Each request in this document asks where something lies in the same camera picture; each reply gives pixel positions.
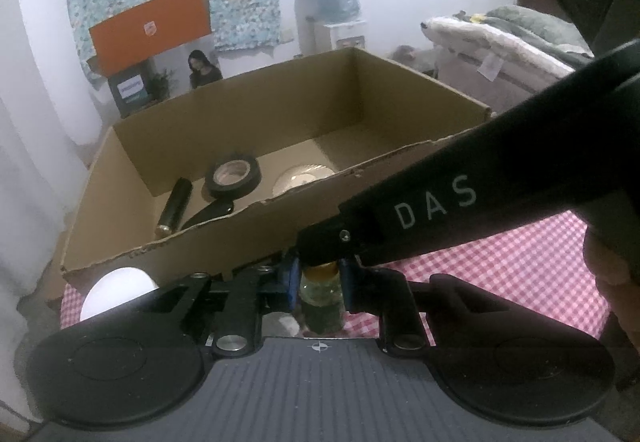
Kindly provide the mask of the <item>person right hand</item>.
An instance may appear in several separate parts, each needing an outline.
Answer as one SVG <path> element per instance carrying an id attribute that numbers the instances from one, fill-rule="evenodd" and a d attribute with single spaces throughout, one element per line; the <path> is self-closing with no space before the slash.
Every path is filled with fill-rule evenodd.
<path id="1" fill-rule="evenodd" d="M 587 269 L 596 277 L 600 294 L 608 301 L 629 341 L 639 349 L 640 288 L 631 279 L 627 262 L 608 249 L 590 228 L 585 232 L 582 254 Z"/>

